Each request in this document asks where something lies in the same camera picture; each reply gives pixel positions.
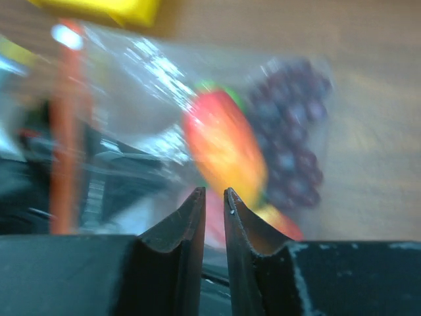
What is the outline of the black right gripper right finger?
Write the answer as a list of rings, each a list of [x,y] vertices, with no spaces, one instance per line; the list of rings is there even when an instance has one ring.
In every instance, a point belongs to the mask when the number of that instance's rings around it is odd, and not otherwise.
[[[420,244],[296,242],[224,192],[234,315],[419,315]]]

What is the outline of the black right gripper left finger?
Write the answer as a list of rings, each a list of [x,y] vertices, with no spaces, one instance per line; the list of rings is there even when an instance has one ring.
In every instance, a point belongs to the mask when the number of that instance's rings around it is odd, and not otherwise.
[[[140,236],[1,237],[2,315],[197,315],[206,192]]]

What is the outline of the clear zip top bag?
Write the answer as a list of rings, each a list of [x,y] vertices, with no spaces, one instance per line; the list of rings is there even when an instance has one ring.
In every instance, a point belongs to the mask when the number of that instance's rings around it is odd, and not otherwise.
[[[207,190],[205,242],[225,241],[233,188],[294,240],[319,236],[333,82],[307,58],[170,45],[58,25],[57,90],[14,89],[41,62],[1,38],[1,233],[135,234]]]

